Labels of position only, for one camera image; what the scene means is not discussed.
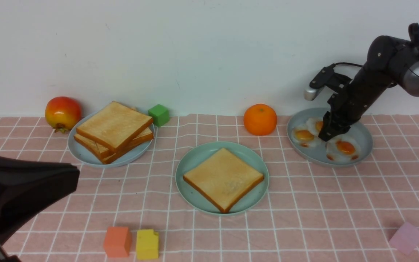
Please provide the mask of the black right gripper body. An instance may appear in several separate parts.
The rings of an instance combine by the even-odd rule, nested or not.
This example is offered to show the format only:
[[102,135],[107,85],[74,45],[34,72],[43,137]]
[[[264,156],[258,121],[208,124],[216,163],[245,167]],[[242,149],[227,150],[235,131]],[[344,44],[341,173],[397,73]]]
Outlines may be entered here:
[[359,71],[350,82],[347,76],[326,71],[319,74],[318,83],[335,92],[328,100],[330,110],[319,132],[326,142],[347,133],[381,95],[381,73],[376,71]]

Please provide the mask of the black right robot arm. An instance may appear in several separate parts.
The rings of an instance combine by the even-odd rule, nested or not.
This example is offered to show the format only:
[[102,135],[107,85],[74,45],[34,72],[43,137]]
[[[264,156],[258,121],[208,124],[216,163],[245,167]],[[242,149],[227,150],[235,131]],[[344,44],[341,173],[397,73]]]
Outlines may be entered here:
[[354,78],[335,72],[337,63],[322,68],[310,83],[318,94],[322,88],[334,91],[330,110],[323,117],[319,138],[329,141],[347,133],[388,88],[401,86],[419,97],[419,25],[408,27],[409,40],[387,35],[370,45],[367,60]]

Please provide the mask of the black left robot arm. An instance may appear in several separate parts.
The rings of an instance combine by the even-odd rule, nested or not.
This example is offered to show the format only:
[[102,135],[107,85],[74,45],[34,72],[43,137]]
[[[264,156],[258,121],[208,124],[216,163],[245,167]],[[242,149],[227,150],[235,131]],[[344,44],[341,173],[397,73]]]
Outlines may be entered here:
[[47,207],[75,192],[79,169],[70,163],[0,156],[0,262],[18,262],[2,245]]

